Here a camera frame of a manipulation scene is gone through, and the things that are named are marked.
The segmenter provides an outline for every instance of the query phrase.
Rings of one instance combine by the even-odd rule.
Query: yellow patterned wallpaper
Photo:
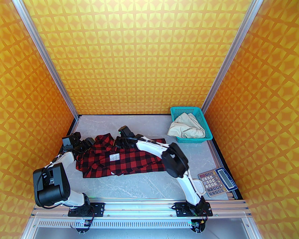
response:
[[[264,1],[206,113],[264,238],[299,238],[299,1]]]
[[[20,238],[32,172],[58,152],[73,116],[9,0],[0,0],[0,79],[0,238]]]
[[[25,0],[79,114],[201,106],[250,0]]]

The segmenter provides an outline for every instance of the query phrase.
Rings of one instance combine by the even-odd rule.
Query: cable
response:
[[[208,214],[207,214],[207,212],[204,210],[204,212],[206,213],[206,218],[205,218],[205,220],[208,220],[209,219],[209,216],[208,216]]]
[[[89,149],[90,149],[90,148],[86,149],[85,151],[80,152],[80,151],[78,151],[78,150],[76,150],[76,149],[73,148],[73,149],[69,149],[69,150],[67,150],[67,151],[63,151],[62,154],[65,154],[65,153],[67,153],[67,152],[72,152],[73,150],[76,151],[76,152],[78,152],[79,154],[85,154]],[[77,161],[77,162],[79,163],[80,161],[77,159],[77,157],[78,157],[78,155],[77,155],[76,157],[74,156],[74,160]]]
[[[72,225],[70,225],[70,227],[76,229],[76,231],[77,231],[79,234],[81,233],[81,231],[83,231],[83,234],[85,235],[85,232],[87,232],[87,231],[90,229],[90,227],[91,227],[91,225],[92,225],[92,222],[93,222],[93,220],[94,220],[94,216],[95,216],[95,214],[94,214],[94,207],[93,207],[92,205],[89,205],[89,206],[90,206],[90,209],[91,209],[90,212],[92,212],[93,215],[92,215],[91,220],[88,220],[88,224],[87,224],[87,222],[84,223],[84,225],[88,225],[88,228],[79,228],[79,229],[78,229],[78,228],[73,227]]]
[[[45,209],[56,208],[56,207],[58,207],[58,206],[60,206],[60,205],[63,204],[63,203],[60,203],[60,204],[58,204],[58,205],[56,205],[56,206],[53,206],[53,207],[45,207],[45,206],[43,206],[43,205],[41,204],[41,202],[40,202],[40,200],[39,200],[39,198],[38,198],[38,196],[37,196],[37,187],[38,187],[38,184],[39,184],[40,179],[42,178],[43,173],[44,173],[44,172],[45,172],[51,165],[53,165],[53,162],[55,162],[56,159],[57,159],[59,156],[60,156],[60,155],[56,156],[56,157],[50,162],[50,164],[49,164],[46,168],[43,168],[43,169],[42,169],[41,174],[40,174],[40,176],[39,176],[39,178],[38,178],[38,180],[37,180],[37,182],[36,182],[35,188],[34,188],[34,196],[35,196],[35,200],[38,202],[39,205],[41,205],[42,208],[45,208]]]

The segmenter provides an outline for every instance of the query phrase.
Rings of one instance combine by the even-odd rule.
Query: robotic arm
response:
[[[134,135],[127,126],[120,128],[119,133],[121,136],[116,138],[115,146],[137,148],[160,157],[168,174],[176,178],[182,187],[190,213],[194,216],[202,214],[205,199],[194,185],[188,159],[176,143],[162,144],[141,134]],[[46,167],[34,171],[34,197],[38,206],[50,209],[63,204],[81,212],[87,211],[86,215],[90,214],[88,197],[71,190],[64,170],[75,160],[74,156],[84,153],[95,142],[92,138],[80,141],[80,137],[80,133],[76,132],[63,138],[61,154]]]
[[[121,137],[115,140],[115,146],[119,148],[137,148],[149,152],[162,159],[166,171],[176,178],[183,189],[190,212],[193,215],[202,213],[205,205],[204,197],[198,192],[188,166],[188,159],[176,143],[162,144],[137,134],[136,136],[127,126],[119,130]]]

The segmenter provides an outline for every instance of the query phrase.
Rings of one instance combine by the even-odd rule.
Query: black robotic arm joint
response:
[[[37,196],[35,203],[39,206],[52,206],[56,202],[66,201],[71,193],[71,187],[68,182],[62,163],[57,163],[49,169],[40,168],[33,172],[33,185],[36,187],[38,178],[41,179],[37,185]]]
[[[130,137],[130,138],[134,138],[135,135],[134,133],[128,128],[128,126],[123,126],[121,127],[118,132],[120,133],[121,137]]]
[[[80,132],[72,133],[66,137],[62,138],[62,148],[60,153],[71,151],[74,158],[76,159],[79,154],[85,153],[94,143],[95,140],[91,137],[88,137],[84,140],[80,140]]]
[[[166,171],[172,177],[183,178],[184,173],[189,169],[188,159],[176,143],[171,143],[161,157]]]

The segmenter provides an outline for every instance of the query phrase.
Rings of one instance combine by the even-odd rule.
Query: table surface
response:
[[[150,139],[165,138],[168,144],[176,142],[175,137],[167,135],[172,119],[170,115],[83,115],[77,132],[81,140],[87,137],[111,133],[115,139],[118,129],[127,125],[134,134],[142,134]],[[198,174],[216,168],[207,142],[201,144],[178,143],[189,160],[193,179]],[[185,195],[177,180],[167,172],[149,172],[132,175],[109,176],[102,178],[83,178],[73,162],[65,171],[72,190],[84,192],[89,197],[116,198],[159,198],[185,200]],[[208,197],[206,200],[228,200],[226,194]]]

